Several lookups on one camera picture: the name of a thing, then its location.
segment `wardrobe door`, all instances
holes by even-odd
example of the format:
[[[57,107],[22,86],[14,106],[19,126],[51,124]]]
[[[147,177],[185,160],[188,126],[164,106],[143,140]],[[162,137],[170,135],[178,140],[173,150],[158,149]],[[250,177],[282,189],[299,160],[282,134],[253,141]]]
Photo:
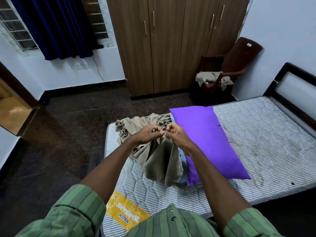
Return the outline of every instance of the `wardrobe door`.
[[[148,0],[155,93],[178,88],[185,0]]]
[[[249,0],[221,0],[208,56],[225,55],[235,44]]]
[[[131,96],[154,92],[147,0],[106,0]]]
[[[178,89],[195,80],[201,56],[207,55],[220,0],[186,0]]]

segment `left hand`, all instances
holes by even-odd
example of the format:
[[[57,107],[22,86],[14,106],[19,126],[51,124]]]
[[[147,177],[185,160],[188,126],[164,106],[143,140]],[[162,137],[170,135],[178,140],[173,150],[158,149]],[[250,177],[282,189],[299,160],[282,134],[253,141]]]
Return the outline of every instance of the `left hand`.
[[[137,144],[137,146],[142,144],[147,144],[154,139],[162,137],[164,131],[160,126],[157,125],[147,125],[143,127],[140,131],[136,132],[134,135],[131,135],[130,138]]]

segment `bed headboard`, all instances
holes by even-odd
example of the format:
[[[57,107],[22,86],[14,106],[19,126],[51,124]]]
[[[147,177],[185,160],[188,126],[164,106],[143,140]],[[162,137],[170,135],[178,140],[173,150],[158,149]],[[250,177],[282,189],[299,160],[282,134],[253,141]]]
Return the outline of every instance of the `bed headboard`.
[[[278,92],[276,92],[276,88],[279,84],[279,82],[282,81],[282,79],[286,76],[286,74],[290,72],[294,74],[295,76],[299,77],[300,79],[308,82],[309,84],[316,87],[316,77],[301,68],[287,62],[284,64],[284,66],[281,68],[279,73],[276,75],[274,80],[271,82],[268,89],[265,91],[264,96],[271,96],[274,99],[276,99],[279,103],[281,103],[283,106],[288,108],[291,112],[293,112],[296,116],[298,116],[301,120],[303,120],[306,124],[308,124],[312,129],[316,131],[316,121],[307,115],[304,111],[302,111],[300,108],[298,108],[295,104],[290,102],[288,99],[280,95]]]

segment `yellow mattress label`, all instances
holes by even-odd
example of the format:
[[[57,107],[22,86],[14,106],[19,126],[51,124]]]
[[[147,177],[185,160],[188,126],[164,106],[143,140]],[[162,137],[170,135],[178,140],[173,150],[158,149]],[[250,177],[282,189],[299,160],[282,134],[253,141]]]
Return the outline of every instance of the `yellow mattress label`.
[[[150,217],[149,214],[116,190],[106,204],[106,213],[127,231]]]

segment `blue curtain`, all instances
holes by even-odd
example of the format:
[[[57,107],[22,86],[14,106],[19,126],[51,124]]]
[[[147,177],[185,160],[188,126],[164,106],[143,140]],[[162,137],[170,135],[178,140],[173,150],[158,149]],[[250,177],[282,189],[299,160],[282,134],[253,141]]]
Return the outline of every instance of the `blue curtain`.
[[[99,45],[81,0],[11,0],[46,60],[93,55]]]

